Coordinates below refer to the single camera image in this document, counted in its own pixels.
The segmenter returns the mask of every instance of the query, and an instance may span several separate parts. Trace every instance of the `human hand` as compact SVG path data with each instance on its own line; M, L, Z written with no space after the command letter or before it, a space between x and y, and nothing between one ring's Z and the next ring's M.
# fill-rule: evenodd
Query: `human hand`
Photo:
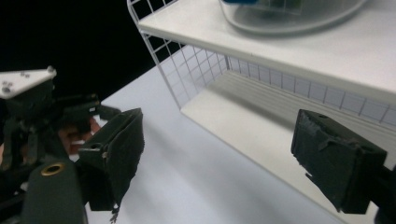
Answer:
M101 127L96 122L96 119L90 118L90 125L91 131L88 133L80 133L76 125L69 124L64 127L58 132L59 138L64 145L64 149L66 150L67 154L74 155L78 153L78 149L81 147L80 141L87 141L90 139L95 133L97 133ZM21 149L21 154L27 154L27 147L23 147ZM3 161L3 151L4 151L4 144L0 146L0 164Z

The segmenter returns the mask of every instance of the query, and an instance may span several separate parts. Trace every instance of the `white shelf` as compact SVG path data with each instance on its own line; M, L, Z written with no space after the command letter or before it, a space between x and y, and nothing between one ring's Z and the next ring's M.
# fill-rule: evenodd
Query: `white shelf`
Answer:
M305 169L290 152L300 108L323 113L386 149L388 168L396 163L394 131L232 72L219 77L181 112L345 223L373 223L374 204L364 216L337 213L304 175Z
M371 0L350 20L310 35L235 30L219 0L178 0L138 23L143 32L211 49L396 105L396 1Z

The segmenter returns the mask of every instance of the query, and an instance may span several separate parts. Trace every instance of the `white wire grid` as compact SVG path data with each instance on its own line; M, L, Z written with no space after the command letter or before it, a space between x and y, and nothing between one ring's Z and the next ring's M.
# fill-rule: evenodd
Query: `white wire grid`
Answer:
M127 2L134 22L138 24L147 15L169 6L176 0L128 0ZM319 104L329 105L362 119L396 129L395 105L384 104L207 49L184 45L144 32L141 34L179 108L204 90L224 71L232 70L244 77L292 92Z

